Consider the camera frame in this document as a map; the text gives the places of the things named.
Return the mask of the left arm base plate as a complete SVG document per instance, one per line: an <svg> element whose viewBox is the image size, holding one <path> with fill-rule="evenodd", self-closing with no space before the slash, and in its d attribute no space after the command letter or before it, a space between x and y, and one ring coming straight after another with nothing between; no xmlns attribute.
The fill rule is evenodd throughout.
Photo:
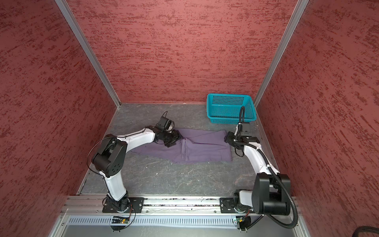
<svg viewBox="0 0 379 237"><path fill-rule="evenodd" d="M115 201L111 197L106 196L103 200L103 213L141 213L144 204L144 198L128 197L122 198L120 201Z"/></svg>

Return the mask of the teal plastic basket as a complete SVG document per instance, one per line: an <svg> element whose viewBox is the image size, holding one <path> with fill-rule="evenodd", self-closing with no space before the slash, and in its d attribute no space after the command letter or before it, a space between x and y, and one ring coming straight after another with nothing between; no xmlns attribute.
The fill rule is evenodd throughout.
<svg viewBox="0 0 379 237"><path fill-rule="evenodd" d="M245 122L257 119L253 100L248 95L216 93L207 95L206 112L211 123L238 124L242 107L245 108Z"/></svg>

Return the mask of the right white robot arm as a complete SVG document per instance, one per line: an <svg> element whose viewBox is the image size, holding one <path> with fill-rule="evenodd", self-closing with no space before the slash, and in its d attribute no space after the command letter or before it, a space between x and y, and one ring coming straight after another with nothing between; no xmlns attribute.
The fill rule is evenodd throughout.
<svg viewBox="0 0 379 237"><path fill-rule="evenodd" d="M291 203L285 191L291 190L290 179L268 160L258 138L242 135L238 137L235 133L228 132L224 140L236 151L242 151L256 174L252 190L236 190L236 210L242 212L250 208L255 214L289 215Z"/></svg>

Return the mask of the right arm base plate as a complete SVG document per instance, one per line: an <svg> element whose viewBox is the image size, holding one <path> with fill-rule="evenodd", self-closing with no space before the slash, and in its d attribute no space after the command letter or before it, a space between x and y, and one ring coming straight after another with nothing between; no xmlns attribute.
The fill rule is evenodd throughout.
<svg viewBox="0 0 379 237"><path fill-rule="evenodd" d="M221 213L233 213L233 214L255 214L252 207L242 205L237 198L220 198L220 210Z"/></svg>

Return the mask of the purple trousers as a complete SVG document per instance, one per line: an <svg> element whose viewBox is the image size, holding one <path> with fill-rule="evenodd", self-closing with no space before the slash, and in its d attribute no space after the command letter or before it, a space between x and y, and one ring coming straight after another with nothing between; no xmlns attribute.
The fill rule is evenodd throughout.
<svg viewBox="0 0 379 237"><path fill-rule="evenodd" d="M224 141L227 132L179 128L183 139L170 148L162 142L149 143L131 150L138 155L167 159L173 163L231 162L231 146Z"/></svg>

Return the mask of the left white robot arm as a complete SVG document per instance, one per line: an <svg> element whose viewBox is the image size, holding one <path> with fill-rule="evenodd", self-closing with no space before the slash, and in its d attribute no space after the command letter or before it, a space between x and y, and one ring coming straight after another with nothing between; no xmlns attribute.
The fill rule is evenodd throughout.
<svg viewBox="0 0 379 237"><path fill-rule="evenodd" d="M129 151L158 141L162 141L166 147L171 147L182 138L176 129L162 130L154 126L147 126L126 135L106 135L91 161L102 176L108 191L103 210L108 209L118 213L132 211L132 204L121 176L125 157Z"/></svg>

